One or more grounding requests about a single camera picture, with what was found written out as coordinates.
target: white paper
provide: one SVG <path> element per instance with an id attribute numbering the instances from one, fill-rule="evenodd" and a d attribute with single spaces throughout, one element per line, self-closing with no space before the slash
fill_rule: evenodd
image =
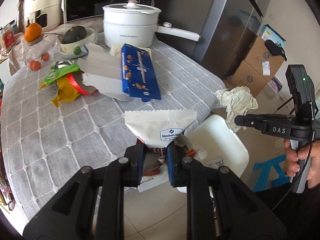
<path id="1" fill-rule="evenodd" d="M 106 96 L 130 101 L 130 97 L 122 92 L 120 59 L 105 53 L 99 45 L 89 43 L 86 47 L 89 50 L 87 59 L 78 59 L 78 65 L 84 72 L 83 84 L 95 87 Z"/>
<path id="2" fill-rule="evenodd" d="M 151 189 L 158 185 L 164 184 L 169 180 L 168 166 L 164 163 L 160 167 L 160 173 L 154 176 L 143 176 L 140 185 L 138 186 L 139 192 Z"/>
<path id="3" fill-rule="evenodd" d="M 246 115 L 249 110 L 258 108 L 257 100 L 250 94 L 248 87 L 236 87 L 231 91 L 218 90 L 214 95 L 221 105 L 227 107 L 226 124 L 234 133 L 240 129 L 240 126 L 235 123 L 235 117 L 237 115 Z"/>
<path id="4" fill-rule="evenodd" d="M 270 76 L 270 63 L 268 61 L 262 61 L 262 72 L 264 76 Z"/>

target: green pumpkin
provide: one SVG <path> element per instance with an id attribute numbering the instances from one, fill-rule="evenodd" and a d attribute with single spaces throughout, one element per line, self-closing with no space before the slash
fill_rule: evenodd
<path id="1" fill-rule="evenodd" d="M 83 40 L 87 36 L 87 31 L 83 26 L 73 26 L 66 32 L 61 41 L 62 44 L 74 43 Z"/>

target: barcode sticker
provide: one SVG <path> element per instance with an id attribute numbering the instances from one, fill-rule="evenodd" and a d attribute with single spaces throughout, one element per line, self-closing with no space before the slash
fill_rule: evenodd
<path id="1" fill-rule="evenodd" d="M 264 76 L 270 76 L 270 63 L 268 61 L 262 61 L 262 72 Z"/>
<path id="2" fill-rule="evenodd" d="M 223 160 L 222 159 L 216 159 L 214 161 L 207 162 L 208 167 L 213 169 L 218 169 L 223 166 Z"/>

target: blue stool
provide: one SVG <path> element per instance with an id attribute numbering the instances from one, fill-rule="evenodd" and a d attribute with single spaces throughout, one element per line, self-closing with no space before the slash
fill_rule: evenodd
<path id="1" fill-rule="evenodd" d="M 286 175 L 284 174 L 283 170 L 279 165 L 279 163 L 284 161 L 285 161 L 285 154 L 263 163 L 255 163 L 255 165 L 253 166 L 253 169 L 261 168 L 261 171 L 260 171 L 260 175 L 256 183 L 256 186 L 253 189 L 253 192 L 266 190 L 267 180 L 268 180 L 269 173 L 271 171 L 272 166 L 275 168 L 279 176 L 277 179 L 274 179 L 271 182 L 272 187 L 278 187 L 282 184 L 289 182 L 290 178 L 286 177 Z"/>

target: white wall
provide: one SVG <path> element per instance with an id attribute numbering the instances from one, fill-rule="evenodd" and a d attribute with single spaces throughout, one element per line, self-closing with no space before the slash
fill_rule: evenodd
<path id="1" fill-rule="evenodd" d="M 5 26 L 12 20 L 17 20 L 18 0 L 5 0 L 0 7 L 0 26 Z"/>
<path id="2" fill-rule="evenodd" d="M 284 39 L 287 62 L 276 73 L 282 93 L 290 98 L 285 71 L 303 64 L 315 87 L 320 83 L 320 26 L 305 0 L 271 0 L 263 24 L 270 24 Z"/>

